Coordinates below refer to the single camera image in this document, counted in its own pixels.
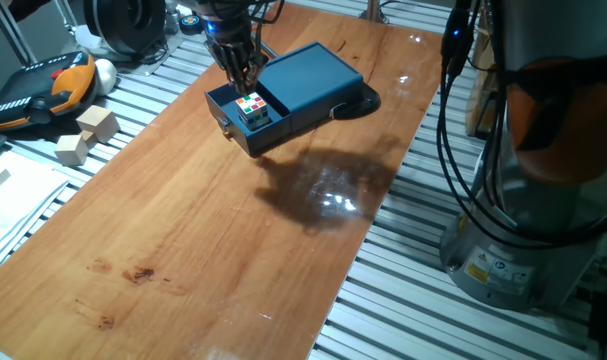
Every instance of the dark teal box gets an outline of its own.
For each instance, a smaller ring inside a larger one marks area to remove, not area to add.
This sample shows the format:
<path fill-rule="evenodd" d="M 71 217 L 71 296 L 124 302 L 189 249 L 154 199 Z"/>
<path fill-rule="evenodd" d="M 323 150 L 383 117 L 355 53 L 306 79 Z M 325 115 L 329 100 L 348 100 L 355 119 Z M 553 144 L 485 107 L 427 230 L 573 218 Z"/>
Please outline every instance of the dark teal box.
<path fill-rule="evenodd" d="M 233 86 L 206 92 L 210 112 L 249 154 L 258 155 L 270 145 L 312 124 L 327 119 L 330 110 L 359 101 L 363 76 L 318 42 L 270 61 L 256 92 L 268 106 L 270 123 L 252 131 L 239 118 Z"/>

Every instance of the white paper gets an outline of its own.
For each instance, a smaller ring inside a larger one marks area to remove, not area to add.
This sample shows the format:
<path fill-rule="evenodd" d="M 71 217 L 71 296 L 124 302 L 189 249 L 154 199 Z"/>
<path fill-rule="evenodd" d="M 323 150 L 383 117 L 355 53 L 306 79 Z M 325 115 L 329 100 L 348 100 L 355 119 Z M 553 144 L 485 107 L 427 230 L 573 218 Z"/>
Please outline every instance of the white paper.
<path fill-rule="evenodd" d="M 49 166 L 11 152 L 0 156 L 0 169 L 7 169 L 10 173 L 10 178 L 0 185 L 2 254 L 9 243 L 17 237 L 20 239 L 29 230 L 32 225 L 27 225 L 34 224 L 38 219 L 38 216 L 34 219 L 35 213 L 43 207 L 47 209 L 54 200 L 53 194 L 58 195 L 67 185 L 68 179 Z"/>
<path fill-rule="evenodd" d="M 0 241 L 0 265 L 3 263 L 3 259 L 7 254 L 14 249 L 16 244 L 21 241 L 23 236 L 34 226 L 38 219 L 43 215 L 45 210 L 50 207 L 50 204 L 63 192 L 65 184 L 61 185 L 57 191 L 55 191 L 48 199 L 46 199 L 29 217 L 22 222 L 21 226 L 15 228 L 15 232 L 10 236 L 6 237 L 4 241 Z"/>

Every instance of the wooden table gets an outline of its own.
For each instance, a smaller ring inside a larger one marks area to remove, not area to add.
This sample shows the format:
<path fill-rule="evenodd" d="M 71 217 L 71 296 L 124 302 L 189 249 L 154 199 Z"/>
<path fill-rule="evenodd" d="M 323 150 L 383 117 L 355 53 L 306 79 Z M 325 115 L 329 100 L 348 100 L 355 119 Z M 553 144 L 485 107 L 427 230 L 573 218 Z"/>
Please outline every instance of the wooden table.
<path fill-rule="evenodd" d="M 437 88 L 440 36 L 287 5 L 382 98 L 248 157 L 207 70 L 0 268 L 14 359 L 304 359 Z"/>

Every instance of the white ball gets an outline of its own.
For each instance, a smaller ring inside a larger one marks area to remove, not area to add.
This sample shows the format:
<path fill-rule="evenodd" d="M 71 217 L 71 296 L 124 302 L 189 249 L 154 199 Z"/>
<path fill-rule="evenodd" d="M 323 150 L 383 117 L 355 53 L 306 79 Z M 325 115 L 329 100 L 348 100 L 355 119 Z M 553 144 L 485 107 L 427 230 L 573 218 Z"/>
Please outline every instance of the white ball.
<path fill-rule="evenodd" d="M 98 94 L 105 96 L 112 91 L 116 83 L 116 68 L 111 61 L 105 59 L 98 59 L 95 61 L 95 64 L 99 73 Z"/>

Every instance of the warning label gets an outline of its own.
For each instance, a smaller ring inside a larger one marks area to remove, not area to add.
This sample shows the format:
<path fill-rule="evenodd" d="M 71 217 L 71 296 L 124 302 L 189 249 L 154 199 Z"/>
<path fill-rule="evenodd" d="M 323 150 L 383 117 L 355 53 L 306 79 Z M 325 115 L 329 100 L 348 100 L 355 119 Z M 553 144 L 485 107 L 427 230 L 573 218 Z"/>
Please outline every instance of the warning label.
<path fill-rule="evenodd" d="M 534 268 L 521 266 L 476 246 L 465 264 L 465 273 L 488 287 L 510 294 L 523 294 Z"/>

